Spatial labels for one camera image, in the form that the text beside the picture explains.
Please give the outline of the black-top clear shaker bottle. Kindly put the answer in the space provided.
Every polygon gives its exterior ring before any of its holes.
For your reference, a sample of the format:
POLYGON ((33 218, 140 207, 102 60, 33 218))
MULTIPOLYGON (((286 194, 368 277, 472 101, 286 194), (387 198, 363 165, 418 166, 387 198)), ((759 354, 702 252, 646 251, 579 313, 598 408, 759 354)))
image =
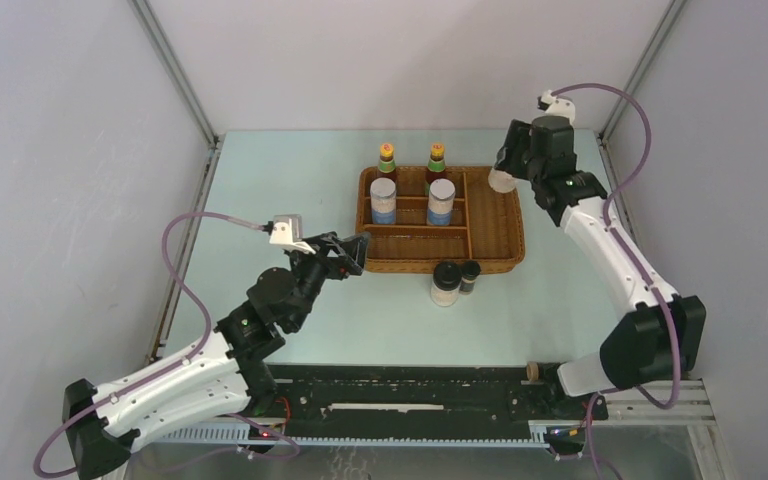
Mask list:
POLYGON ((493 168, 488 174, 488 185, 497 193, 507 194, 517 188, 517 179, 503 170, 493 168))

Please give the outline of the silver-lid salt jar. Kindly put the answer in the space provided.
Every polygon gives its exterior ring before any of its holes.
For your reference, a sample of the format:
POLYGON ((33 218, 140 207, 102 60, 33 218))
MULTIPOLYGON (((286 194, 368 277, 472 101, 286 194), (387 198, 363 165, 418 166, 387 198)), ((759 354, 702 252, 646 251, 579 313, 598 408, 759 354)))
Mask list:
POLYGON ((448 226, 451 222, 456 188, 452 181, 440 178, 429 184, 426 223, 448 226))
POLYGON ((390 178, 377 178, 370 185, 371 217, 374 224, 396 222, 397 188, 390 178))

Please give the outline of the yellow-cap sauce bottle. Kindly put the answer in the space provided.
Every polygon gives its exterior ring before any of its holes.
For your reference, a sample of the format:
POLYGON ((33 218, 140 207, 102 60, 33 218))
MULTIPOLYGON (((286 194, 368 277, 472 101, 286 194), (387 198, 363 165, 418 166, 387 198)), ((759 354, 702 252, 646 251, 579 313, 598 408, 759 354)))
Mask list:
POLYGON ((431 184, 446 178, 445 146, 443 143, 433 143, 430 147, 429 160, 425 172, 425 193, 428 194, 431 184))
POLYGON ((379 178, 387 178, 393 182, 397 181, 398 171, 395 162, 395 149, 391 143, 380 145, 377 170, 379 178))

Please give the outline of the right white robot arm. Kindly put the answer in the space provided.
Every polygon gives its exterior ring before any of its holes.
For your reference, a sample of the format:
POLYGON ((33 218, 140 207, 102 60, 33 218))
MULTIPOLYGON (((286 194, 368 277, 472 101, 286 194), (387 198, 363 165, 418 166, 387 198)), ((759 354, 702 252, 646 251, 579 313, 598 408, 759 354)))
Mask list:
POLYGON ((645 259, 598 178, 577 166, 575 131, 563 116, 512 120, 489 176, 500 192, 524 180, 535 202, 583 251, 607 285, 618 322, 599 349, 565 362, 541 392, 545 411, 566 418, 582 395, 678 380, 696 366, 707 316, 645 259))

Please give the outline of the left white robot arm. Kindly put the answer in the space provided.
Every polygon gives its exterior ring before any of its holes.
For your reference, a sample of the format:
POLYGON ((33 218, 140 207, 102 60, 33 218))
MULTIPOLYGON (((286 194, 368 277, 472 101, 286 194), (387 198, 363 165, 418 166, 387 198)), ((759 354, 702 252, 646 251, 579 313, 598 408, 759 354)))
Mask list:
POLYGON ((206 340, 112 382, 67 386, 63 423, 78 477, 102 477, 190 424, 271 412, 277 384, 265 359, 301 329, 326 281, 363 273, 370 240, 367 232, 305 238, 286 250, 290 266, 263 271, 206 340))

